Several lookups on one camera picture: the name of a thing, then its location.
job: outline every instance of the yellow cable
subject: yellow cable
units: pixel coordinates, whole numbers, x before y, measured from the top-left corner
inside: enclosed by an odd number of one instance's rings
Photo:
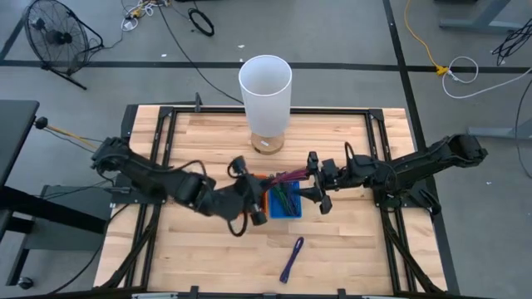
[[[426,49],[426,53],[429,55],[429,59],[431,59],[431,62],[432,64],[436,67],[436,74],[438,74],[438,76],[442,76],[444,74],[447,73],[447,71],[449,71],[449,68],[448,67],[445,67],[445,66],[440,66],[439,64],[437,64],[434,59],[432,58],[432,54],[431,54],[431,50],[429,49],[429,46],[427,46],[427,44],[425,44],[425,42],[420,39],[413,31],[412,29],[410,28],[410,25],[408,24],[408,8],[410,8],[410,1],[411,0],[408,0],[408,2],[406,3],[406,7],[405,7],[405,14],[404,14],[404,18],[405,18],[405,25],[406,25],[406,28],[408,29],[408,31],[410,32],[410,34],[412,34],[412,36],[417,39],[418,42],[420,42],[423,46],[425,46],[425,49]]]
[[[56,128],[56,127],[51,126],[51,125],[47,125],[47,128],[50,129],[50,130],[52,130],[52,131],[55,131],[55,132],[57,132],[57,133],[59,133],[59,134],[63,134],[63,135],[66,135],[66,136],[72,137],[72,138],[74,138],[74,139],[76,139],[76,140],[80,140],[82,143],[84,143],[84,144],[86,144],[86,145],[92,147],[93,149],[97,149],[97,147],[96,147],[94,144],[90,143],[90,142],[87,141],[87,140],[84,140],[82,137],[80,137],[80,136],[78,136],[78,135],[75,135],[75,134],[70,133],[70,132],[68,132],[68,131],[65,131],[65,130],[62,130],[62,129]]]

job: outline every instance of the black fan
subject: black fan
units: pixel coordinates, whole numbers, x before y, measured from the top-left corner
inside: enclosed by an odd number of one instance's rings
[[[89,46],[85,28],[100,39],[98,45]],[[103,48],[103,40],[98,33],[56,0],[32,2],[25,12],[24,29],[42,69],[52,71],[86,90],[70,76],[88,63],[92,52]]]

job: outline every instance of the blue box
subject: blue box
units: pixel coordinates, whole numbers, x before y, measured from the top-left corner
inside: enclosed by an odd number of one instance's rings
[[[292,192],[292,190],[299,189],[299,182],[293,182],[289,183],[290,189],[289,192]],[[281,204],[280,200],[275,196],[275,192],[270,189],[268,191],[268,211],[269,211],[269,217],[271,219],[298,219],[302,217],[303,211],[301,209],[301,196],[297,194],[292,194],[292,198],[294,199],[294,203],[296,206],[296,216],[288,216],[284,212],[283,205]]]

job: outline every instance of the gray floor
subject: gray floor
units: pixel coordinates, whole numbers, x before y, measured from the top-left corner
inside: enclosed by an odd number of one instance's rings
[[[469,6],[412,0],[410,24],[431,45],[435,59],[441,64],[466,55],[481,66],[494,66],[495,57],[490,50],[504,37],[447,32],[437,26],[439,17],[475,15],[486,1]],[[64,3],[101,33],[106,45],[120,38],[119,1],[65,0]],[[11,34],[24,5],[24,2],[0,0],[0,45]],[[188,3],[176,5],[182,12],[190,7]],[[410,37],[402,21],[405,5],[406,0],[392,1],[406,63],[428,66],[430,62],[423,47]],[[189,22],[170,9],[164,11],[183,48],[195,61],[238,61],[268,53],[291,62],[397,63],[381,1],[220,0],[199,2],[199,6],[216,26],[213,38],[191,32]],[[500,14],[500,20],[526,22],[531,15],[532,4],[528,0],[514,0]],[[531,47],[530,43],[525,45],[505,60],[505,66],[531,66]],[[36,59],[23,32],[7,59]],[[155,11],[153,17],[141,19],[137,29],[127,32],[121,44],[99,53],[95,60],[185,61],[185,58]],[[215,85],[235,96],[239,94],[237,72],[203,70]],[[441,78],[434,74],[409,75],[427,143],[443,135],[463,133],[469,125],[513,125],[520,94],[530,79],[527,76],[464,101],[446,96],[441,89]],[[467,94],[514,76],[481,74],[473,85],[458,86],[451,82],[448,85],[455,94]],[[0,98],[39,100],[39,115],[46,115],[54,125],[93,138],[117,135],[123,110],[130,103],[192,100],[198,91],[206,104],[232,104],[191,69],[86,68],[74,77],[89,90],[82,91],[38,68],[3,66],[0,67]],[[401,78],[396,71],[295,70],[293,78],[293,105],[406,108]],[[531,97],[532,94],[527,96],[528,102]],[[522,112],[523,119],[532,116],[532,102],[525,102]],[[532,292],[530,275],[527,275],[532,269],[532,203],[527,200],[530,180],[519,167],[511,140],[481,139],[480,142],[490,152],[481,166],[449,169],[436,176],[461,292],[472,296],[526,298]],[[529,144],[523,144],[524,160],[530,168],[531,150]],[[34,130],[8,184],[33,194],[44,184],[93,184],[99,178],[89,169],[89,163],[88,153]],[[20,236],[10,234],[0,244],[0,282],[17,242]],[[0,286],[0,294],[14,297],[49,292],[83,267],[90,255],[90,252],[33,252],[24,274],[35,277],[37,285],[29,291]],[[71,289],[90,287],[95,270],[93,264]]]

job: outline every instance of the wooden table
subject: wooden table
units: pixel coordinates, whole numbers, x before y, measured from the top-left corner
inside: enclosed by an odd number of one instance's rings
[[[131,134],[131,148],[148,158],[158,111],[156,105],[139,106]],[[411,153],[414,148],[405,111],[383,112],[392,158]],[[255,174],[304,167],[310,150],[317,151],[320,160],[334,158],[344,165],[344,141],[357,154],[370,154],[364,119],[357,115],[292,115],[284,147],[273,155],[255,152],[249,136],[244,114],[179,113],[170,165],[201,159],[220,188],[231,184],[227,164],[240,154]],[[317,205],[304,199],[301,219],[270,219],[263,226],[249,227],[241,238],[231,236],[221,218],[206,218],[166,203],[148,289],[187,292],[196,285],[201,292],[335,294],[345,288],[347,294],[392,294],[381,217],[372,191],[358,188],[329,194],[333,204],[329,214],[321,215]],[[130,251],[137,213],[138,205],[131,205],[109,226],[95,286],[106,281]],[[432,281],[446,289],[428,212],[404,208],[403,214],[412,255]],[[238,219],[234,226],[239,228],[240,223]],[[284,285],[278,278],[300,236],[305,237],[305,244]],[[401,285],[406,289],[403,263],[397,251],[396,255]],[[136,269],[137,284],[140,268]]]

